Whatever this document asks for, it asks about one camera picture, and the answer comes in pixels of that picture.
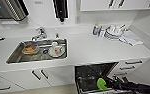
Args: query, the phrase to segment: backsplash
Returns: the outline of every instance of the backsplash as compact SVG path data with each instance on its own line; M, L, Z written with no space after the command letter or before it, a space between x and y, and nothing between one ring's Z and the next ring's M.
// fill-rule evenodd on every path
M65 20L64 24L61 24L60 21L55 18L52 0L24 0L29 12L28 17L19 22L19 24L1 24L0 20L0 37L14 38L36 35L38 32L36 32L35 29L38 27L49 28L47 32L51 31L51 33L55 31L55 28L59 28L57 32L60 34L64 32L62 32L62 27L67 29L83 25L94 26L95 23L106 26L110 24L127 24L127 27L129 27L138 13L138 11L134 10L80 12L80 0L67 1L69 18ZM70 32L71 34L81 33L78 32L77 29Z

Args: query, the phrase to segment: metal basin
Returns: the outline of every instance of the metal basin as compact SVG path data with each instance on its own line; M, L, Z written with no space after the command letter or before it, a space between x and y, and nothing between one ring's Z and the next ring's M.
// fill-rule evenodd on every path
M52 57L48 53L44 54L44 50L48 51L52 47L52 42L57 42L58 46L64 46L65 52L59 57ZM38 45L39 51L36 54L23 54L22 50L25 45ZM41 41L25 41L21 42L12 55L8 58L6 63L22 63L30 61L41 61L41 60L53 60L53 59L63 59L67 57L67 41L66 39L57 40L41 40Z

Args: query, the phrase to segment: sink basin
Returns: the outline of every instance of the sink basin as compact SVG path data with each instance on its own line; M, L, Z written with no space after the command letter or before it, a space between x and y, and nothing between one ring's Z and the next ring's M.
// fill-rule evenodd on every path
M52 47L52 42L57 42L58 46L64 47L64 53L58 57L53 57L48 54L48 50ZM37 45L39 51L36 54L23 54L22 50L25 45ZM53 59L63 59L67 57L67 41L66 39L56 39L56 40L41 40L41 41L24 41L19 43L17 48L14 50L12 55L8 58L6 63L22 63L30 61L41 61L41 60L53 60Z

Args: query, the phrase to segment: white countertop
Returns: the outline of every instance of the white countertop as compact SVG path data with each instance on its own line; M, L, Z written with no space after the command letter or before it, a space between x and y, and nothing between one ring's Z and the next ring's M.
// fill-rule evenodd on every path
M150 58L150 50L144 45L130 46L119 41L98 38L92 34L70 34L64 38L67 39L67 58L12 64L7 64L7 59L21 41L30 38L6 38L0 41L0 72Z

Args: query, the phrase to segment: chrome faucet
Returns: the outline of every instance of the chrome faucet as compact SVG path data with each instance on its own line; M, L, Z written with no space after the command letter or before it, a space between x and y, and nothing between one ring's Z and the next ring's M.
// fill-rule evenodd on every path
M45 29L43 27L40 27L40 28L36 29L36 31L40 31L40 35L32 37L32 41L37 41L37 40L47 38L47 35L45 33Z

